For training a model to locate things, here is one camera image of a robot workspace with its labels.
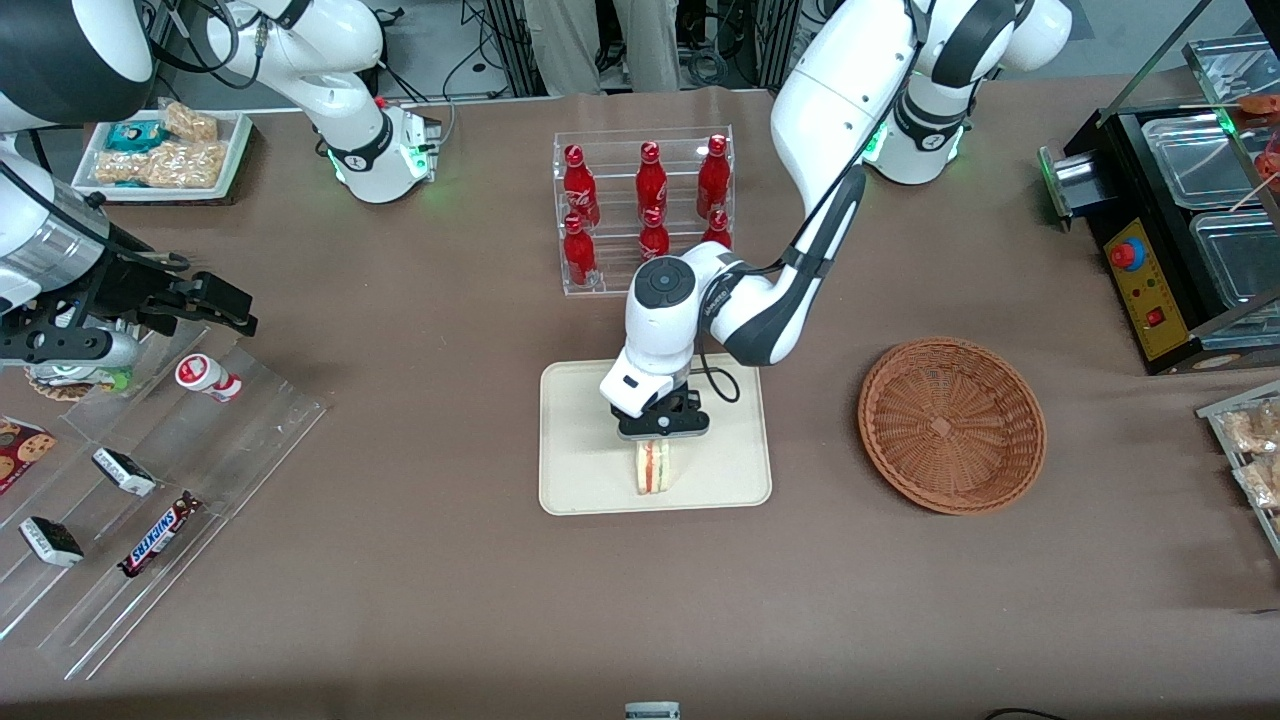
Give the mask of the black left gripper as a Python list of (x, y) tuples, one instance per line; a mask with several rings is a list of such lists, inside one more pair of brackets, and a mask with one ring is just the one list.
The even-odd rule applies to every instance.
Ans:
[(620, 438), (631, 441), (691, 438), (710, 429), (710, 416), (701, 409), (699, 392), (672, 392), (640, 416), (617, 407), (616, 419)]

